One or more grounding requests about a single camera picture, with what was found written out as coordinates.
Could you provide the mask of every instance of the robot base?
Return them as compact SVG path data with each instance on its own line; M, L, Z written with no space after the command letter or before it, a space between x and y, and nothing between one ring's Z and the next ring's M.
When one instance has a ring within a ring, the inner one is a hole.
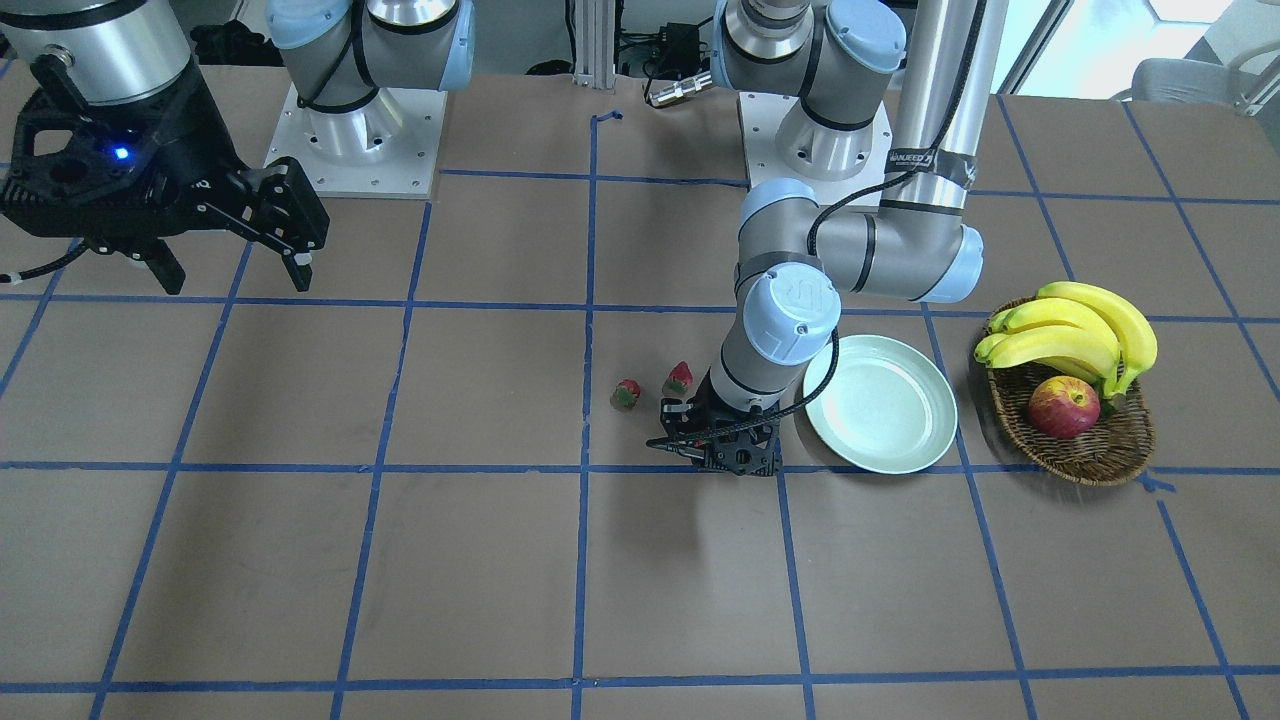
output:
M311 119L298 108L297 90L292 86L284 97L266 163L285 155L296 158L321 197L429 199L448 94L406 88L383 92L389 92L399 105L404 127L380 147L383 156L376 163L339 164L316 152L311 142Z
M746 170L751 187L773 178L796 178L804 181L818 195L819 205L831 205L841 197L884 181L884 160L893 137L890 132L888 114L882 104L872 123L872 150L863 170L845 181L822 181L799 174L783 161L774 138L782 118L796 104L795 97L769 95L765 92L740 92L737 96L739 118L742 122L742 149L746 152ZM849 206L855 210L874 213L879 206L881 193L874 192L859 197Z

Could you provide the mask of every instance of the light green plate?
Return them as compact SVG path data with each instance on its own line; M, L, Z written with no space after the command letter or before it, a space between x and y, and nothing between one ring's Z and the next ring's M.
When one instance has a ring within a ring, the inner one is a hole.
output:
M831 366L828 343L809 363L804 392ZM893 338L840 338L840 364L805 411L836 454L873 473L902 474L933 465L956 434L956 398L938 368Z

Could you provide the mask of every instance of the red apple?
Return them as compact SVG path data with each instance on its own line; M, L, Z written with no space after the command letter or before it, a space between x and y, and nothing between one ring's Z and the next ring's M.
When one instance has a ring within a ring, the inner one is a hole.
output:
M1039 384L1027 404L1027 415L1036 429L1069 439L1098 421L1102 404L1089 383L1070 375L1056 375Z

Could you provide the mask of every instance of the banana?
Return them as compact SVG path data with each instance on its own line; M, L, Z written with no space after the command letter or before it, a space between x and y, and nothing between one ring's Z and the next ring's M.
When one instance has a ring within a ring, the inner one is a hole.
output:
M1073 357L1041 357L1037 363L1041 365L1048 365L1059 373L1071 375L1073 378L1080 378L1091 386L1097 386L1102 379L1097 373L1089 370L1082 365L1079 360Z
M1005 316L1006 333L1015 333L1044 325L1073 325L1091 332L1107 346L1112 355L1120 355L1120 341L1111 325L1088 305L1065 297L1042 297L1024 302Z
M991 355L991 350L996 347L1000 343L1000 341L1005 340L1006 337L1009 336L1006 336L1005 333L991 333L989 336L982 338L980 341L978 341L978 346L973 348L973 359L982 364L986 364L987 356Z
M1044 357L1068 357L1089 373L1103 378L1107 397L1114 395L1116 365L1120 359L1089 331L1071 325L1044 325L1014 333L1000 341L987 356L991 368L1012 368Z
M1065 297L1088 305L1106 320L1120 341L1120 359L1124 361L1124 374L1112 387L1106 388L1110 397L1114 392L1129 389L1134 378L1146 373L1156 364L1158 351L1156 333L1147 318L1132 302L1111 292L1088 283L1071 281L1052 282L1039 288L1037 297Z
M1005 331L1005 318L1007 318L1009 314L1012 313L1014 310L1016 310L1016 307L1010 307L1007 310L1001 310L1000 313L996 313L991 318L991 323L987 324L987 328L991 329L991 332L993 332L993 333L1004 332Z

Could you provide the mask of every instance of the wicker basket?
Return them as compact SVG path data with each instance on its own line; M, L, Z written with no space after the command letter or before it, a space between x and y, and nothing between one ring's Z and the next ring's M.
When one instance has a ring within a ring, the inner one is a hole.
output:
M995 313L1030 300L1014 300ZM983 334L989 334L989 331L984 329ZM1156 430L1137 382L1129 386L1114 414L1071 439L1046 436L1030 425L1027 402L1032 393L1042 382L1060 374L1038 363L1002 370L987 369L987 386L996 415L1014 445L1037 465L1073 483L1119 486L1142 474L1156 448Z

